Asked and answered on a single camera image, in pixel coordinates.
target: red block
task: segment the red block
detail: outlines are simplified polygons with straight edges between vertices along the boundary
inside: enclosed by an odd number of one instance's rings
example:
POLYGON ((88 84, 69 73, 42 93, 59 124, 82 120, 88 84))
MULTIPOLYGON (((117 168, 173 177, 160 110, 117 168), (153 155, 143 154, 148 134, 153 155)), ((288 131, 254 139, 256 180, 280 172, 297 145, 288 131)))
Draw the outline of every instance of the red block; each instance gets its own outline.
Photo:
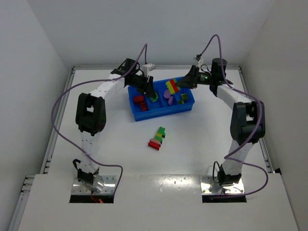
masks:
POLYGON ((157 150, 159 150, 159 144, 158 143, 154 143, 154 142, 152 142, 152 141, 150 141, 149 143, 148 143, 148 145, 151 147, 151 148, 155 148, 155 149, 157 149, 157 150))
POLYGON ((141 110, 142 110, 143 112, 145 112, 145 111, 148 110, 148 107, 146 106, 146 103, 145 103, 145 102, 140 103, 140 107, 141 107, 141 110))
POLYGON ((133 98, 133 101, 135 104, 140 104, 144 101, 144 96, 143 95, 137 95, 133 98))
POLYGON ((175 85, 175 82, 173 79, 170 80, 171 86, 173 87, 173 90, 175 91, 175 93, 179 92, 179 89, 177 87, 177 85, 175 85))

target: white wall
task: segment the white wall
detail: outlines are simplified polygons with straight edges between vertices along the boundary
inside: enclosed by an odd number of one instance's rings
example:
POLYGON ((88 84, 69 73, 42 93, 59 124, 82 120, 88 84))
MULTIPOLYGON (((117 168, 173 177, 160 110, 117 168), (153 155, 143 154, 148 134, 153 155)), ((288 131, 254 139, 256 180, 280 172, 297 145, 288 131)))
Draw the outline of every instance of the white wall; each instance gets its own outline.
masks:
POLYGON ((67 70, 26 0, 0 0, 0 231, 39 172, 67 70))
POLYGON ((244 63, 265 103, 265 141, 302 231, 308 230, 308 1, 278 0, 244 63))
MULTIPOLYGON (((192 64, 215 33, 244 61, 274 0, 28 0, 64 63, 116 64, 145 42, 149 61, 192 64)), ((218 57, 217 42, 204 56, 218 57)))

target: white connector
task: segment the white connector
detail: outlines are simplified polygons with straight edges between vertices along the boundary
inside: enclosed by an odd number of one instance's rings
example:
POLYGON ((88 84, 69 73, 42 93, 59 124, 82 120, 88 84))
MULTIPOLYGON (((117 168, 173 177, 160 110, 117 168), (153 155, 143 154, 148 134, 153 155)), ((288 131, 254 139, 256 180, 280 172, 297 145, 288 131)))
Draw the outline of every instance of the white connector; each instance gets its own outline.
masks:
POLYGON ((141 67, 141 71, 143 71, 146 77, 150 76, 150 71, 155 69, 155 64, 145 64, 141 67))
POLYGON ((203 58, 202 57, 198 57, 198 55, 196 55, 193 59, 198 62, 198 67, 199 68, 204 64, 203 58))

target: stacked blocks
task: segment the stacked blocks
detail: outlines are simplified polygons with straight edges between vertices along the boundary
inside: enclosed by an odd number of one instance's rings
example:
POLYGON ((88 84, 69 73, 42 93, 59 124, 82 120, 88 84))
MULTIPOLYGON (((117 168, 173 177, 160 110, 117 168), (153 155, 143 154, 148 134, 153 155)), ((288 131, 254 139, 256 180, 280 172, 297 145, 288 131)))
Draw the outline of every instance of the stacked blocks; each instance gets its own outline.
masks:
POLYGON ((135 96, 133 101, 134 101, 135 104, 139 104, 140 105, 141 110, 143 112, 148 110, 148 107, 147 107, 147 105, 146 105, 146 103, 144 101, 144 96, 143 95, 135 96))
POLYGON ((159 150, 160 146, 163 143, 162 138, 164 138, 165 136, 166 136, 165 128, 159 127, 154 139, 150 139, 150 142, 148 143, 148 145, 152 148, 159 150))
POLYGON ((175 78, 173 78, 173 79, 171 79, 171 80, 166 82, 167 88, 170 91, 171 95, 174 95, 175 93, 178 93, 181 90, 180 87, 175 85, 176 82, 177 81, 176 81, 175 78))

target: yellow block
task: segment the yellow block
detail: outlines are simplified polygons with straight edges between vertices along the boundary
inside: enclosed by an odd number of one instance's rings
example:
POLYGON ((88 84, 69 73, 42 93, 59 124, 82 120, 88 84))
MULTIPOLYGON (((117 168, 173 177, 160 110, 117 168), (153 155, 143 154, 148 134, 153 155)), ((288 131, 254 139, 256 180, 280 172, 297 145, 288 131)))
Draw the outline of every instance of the yellow block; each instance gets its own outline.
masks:
POLYGON ((166 82, 166 85, 167 85, 167 88, 168 88, 170 94, 171 95, 175 94, 175 91, 173 90, 173 87, 172 87, 170 81, 166 82))

